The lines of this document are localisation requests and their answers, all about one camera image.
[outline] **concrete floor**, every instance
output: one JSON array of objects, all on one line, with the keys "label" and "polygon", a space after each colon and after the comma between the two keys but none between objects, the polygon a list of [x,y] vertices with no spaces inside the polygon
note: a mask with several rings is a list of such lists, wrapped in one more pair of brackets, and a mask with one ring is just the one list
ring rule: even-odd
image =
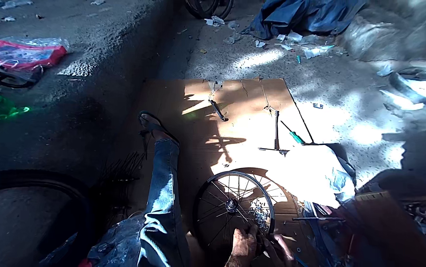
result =
[{"label": "concrete floor", "polygon": [[[260,7],[257,0],[236,1],[226,21],[237,21],[242,30]],[[426,106],[412,112],[386,109],[383,103],[388,100],[378,90],[389,86],[388,77],[377,76],[370,64],[334,51],[306,59],[297,45],[295,52],[286,51],[274,45],[277,40],[266,41],[267,49],[256,48],[255,39],[249,35],[231,45],[223,42],[232,34],[231,29],[207,26],[185,9],[172,25],[157,50],[158,71],[152,78],[284,78],[314,142],[339,143],[346,150],[356,168],[358,188],[378,173],[403,165],[426,175],[426,149],[406,153],[406,142],[412,143],[418,133],[426,136]],[[324,107],[313,108],[312,103]]]},{"label": "concrete floor", "polygon": [[[261,2],[236,2],[227,20],[238,21],[240,29],[243,29],[257,14]],[[60,6],[63,3],[66,1],[56,2]],[[388,85],[387,78],[377,76],[376,70],[369,64],[335,52],[306,59],[298,47],[295,52],[286,51],[274,45],[275,40],[266,42],[267,49],[256,48],[251,36],[242,36],[237,43],[230,45],[223,42],[223,39],[232,33],[231,29],[226,26],[207,26],[204,21],[194,19],[184,8],[175,15],[170,29],[155,31],[160,27],[151,26],[148,34],[142,35],[144,38],[136,39],[132,28],[126,25],[133,26],[142,22],[141,13],[145,10],[147,13],[151,12],[158,3],[120,1],[114,4],[107,0],[106,4],[92,6],[89,1],[80,1],[69,9],[70,14],[55,12],[58,27],[55,27],[56,23],[48,25],[44,20],[35,18],[35,14],[43,10],[45,13],[40,15],[45,15],[46,20],[50,18],[52,10],[46,2],[40,1],[45,9],[38,9],[36,3],[19,10],[0,10],[0,17],[6,14],[18,16],[22,9],[30,10],[30,15],[26,18],[20,13],[18,21],[0,24],[0,37],[22,32],[31,32],[28,35],[32,37],[46,33],[48,28],[51,34],[57,36],[68,32],[74,38],[70,42],[75,51],[58,68],[49,70],[47,78],[36,88],[15,96],[17,103],[26,103],[28,99],[36,109],[31,114],[21,116],[19,121],[0,123],[0,170],[43,168],[93,181],[105,160],[109,142],[124,119],[127,103],[131,101],[126,98],[120,105],[116,100],[130,96],[130,88],[140,85],[143,78],[136,73],[138,68],[129,64],[113,68],[106,64],[114,66],[115,60],[130,58],[139,53],[136,50],[139,46],[129,45],[143,42],[148,44],[158,38],[160,44],[153,53],[157,54],[156,57],[143,61],[140,61],[139,56],[131,58],[131,61],[139,60],[136,65],[150,65],[148,78],[205,78],[217,81],[256,76],[284,78],[315,143],[339,143],[344,147],[349,162],[356,168],[358,187],[389,169],[402,168],[426,177],[426,107],[414,112],[387,110],[383,105],[386,99],[378,91],[385,88],[381,86]],[[135,11],[134,14],[128,13],[131,10]],[[81,21],[81,26],[75,27],[78,21]],[[106,21],[109,21],[108,30],[116,31],[115,35],[96,33],[96,28],[103,28]],[[127,36],[128,41],[117,39],[119,36]],[[106,46],[114,48],[112,57],[109,50],[103,48],[107,44],[114,44]],[[126,50],[126,46],[130,51],[127,54],[122,52]],[[206,54],[200,52],[202,48],[207,51]],[[301,55],[301,64],[297,63],[296,55]],[[101,57],[104,62],[100,67],[96,60],[91,61],[96,57]],[[94,65],[94,71],[84,68],[86,65],[83,62],[91,62],[87,66]],[[91,76],[85,76],[84,70]],[[56,75],[60,71],[64,71],[63,75]],[[323,104],[324,108],[313,108],[312,103]],[[20,147],[30,149],[25,155],[19,155]],[[8,148],[6,154],[2,153],[3,148]],[[14,246],[13,241],[19,240],[21,233],[26,234],[37,225],[42,226],[36,228],[38,238],[34,238],[29,246],[20,246],[20,250],[14,250],[3,257],[0,254],[0,266],[26,266],[25,263],[34,257],[31,250],[35,249],[37,240],[43,236],[54,218],[53,214],[65,200],[61,201],[61,197],[49,192],[12,193],[6,192],[2,199],[7,201],[1,203],[12,207],[15,204],[11,201],[22,195],[25,200],[20,201],[18,207],[26,208],[28,212],[24,214],[41,215],[39,218],[33,217],[29,224],[17,219],[22,214],[20,209],[1,215],[0,220],[11,222],[15,230],[8,230],[5,236],[0,235],[0,244],[3,244],[0,245],[0,251]],[[36,196],[38,194],[48,194],[50,197],[43,202],[40,196]],[[29,203],[34,203],[33,206],[27,204],[26,199],[32,199]]]}]

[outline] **blue tarp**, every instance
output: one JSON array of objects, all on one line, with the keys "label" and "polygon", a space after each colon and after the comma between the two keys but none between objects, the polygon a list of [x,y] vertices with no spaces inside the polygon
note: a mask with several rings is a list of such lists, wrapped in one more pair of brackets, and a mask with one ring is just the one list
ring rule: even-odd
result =
[{"label": "blue tarp", "polygon": [[291,29],[339,34],[366,3],[365,0],[267,0],[242,33],[269,40]]}]

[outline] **person's leg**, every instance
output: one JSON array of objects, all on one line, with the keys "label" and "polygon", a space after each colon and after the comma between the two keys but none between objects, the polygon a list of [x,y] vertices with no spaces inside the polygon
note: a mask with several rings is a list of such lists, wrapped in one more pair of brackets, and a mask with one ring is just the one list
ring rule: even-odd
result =
[{"label": "person's leg", "polygon": [[[143,117],[157,123],[148,115]],[[189,267],[190,252],[182,230],[178,201],[179,145],[157,130],[154,130],[154,138],[154,170],[145,210],[145,224],[140,231],[138,266]]]}]

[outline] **cardboard sheet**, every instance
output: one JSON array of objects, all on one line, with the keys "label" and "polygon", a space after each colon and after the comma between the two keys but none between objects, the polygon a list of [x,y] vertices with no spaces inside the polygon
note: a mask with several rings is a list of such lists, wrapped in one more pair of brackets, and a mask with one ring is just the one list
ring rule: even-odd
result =
[{"label": "cardboard sheet", "polygon": [[[151,80],[144,84],[134,108],[127,118],[125,130],[117,140],[112,158],[123,157],[133,151],[143,152],[138,135],[141,126],[137,116],[147,110],[155,114],[175,137],[180,140],[178,161],[178,183],[182,218],[187,227],[191,226],[194,197],[200,186],[214,174],[238,168],[259,168],[270,170],[280,164],[284,156],[276,151],[260,151],[259,147],[274,148],[274,113],[264,111],[270,105],[280,112],[279,143],[285,150],[299,146],[289,131],[280,123],[283,121],[306,143],[311,142],[305,123],[297,109],[288,88],[282,79],[243,79],[223,82],[212,92],[208,81],[191,80]],[[208,99],[218,103],[223,115],[222,122]],[[152,173],[154,142],[148,146],[148,160],[144,161],[141,180],[136,182],[133,194],[139,199],[133,210],[144,208],[148,196]],[[280,179],[273,178],[280,187]],[[292,195],[275,204],[278,214],[275,228],[283,228],[283,221],[297,217]],[[300,224],[294,223],[295,230],[284,233],[300,233],[294,236],[301,239],[302,251],[306,249],[306,235],[301,233]],[[307,259],[311,266],[313,257]]]}]

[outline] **bicycle wheel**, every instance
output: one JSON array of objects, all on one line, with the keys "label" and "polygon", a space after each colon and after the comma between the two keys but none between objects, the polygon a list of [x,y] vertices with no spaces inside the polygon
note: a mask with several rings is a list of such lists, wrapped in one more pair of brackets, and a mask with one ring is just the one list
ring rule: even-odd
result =
[{"label": "bicycle wheel", "polygon": [[190,14],[192,14],[195,18],[201,20],[211,18],[220,0],[205,0],[203,4],[202,2],[199,2],[198,4],[202,7],[200,12],[198,12],[197,10],[196,2],[199,2],[199,0],[185,0],[185,7]]},{"label": "bicycle wheel", "polygon": [[252,176],[229,171],[208,179],[193,204],[193,228],[200,246],[210,251],[231,251],[235,228],[258,226],[258,234],[274,232],[271,199]]},{"label": "bicycle wheel", "polygon": [[62,191],[80,209],[73,215],[78,234],[66,254],[55,266],[78,266],[93,245],[93,215],[87,198],[88,187],[79,180],[61,173],[40,170],[12,170],[0,172],[0,190],[16,187],[45,187]]}]

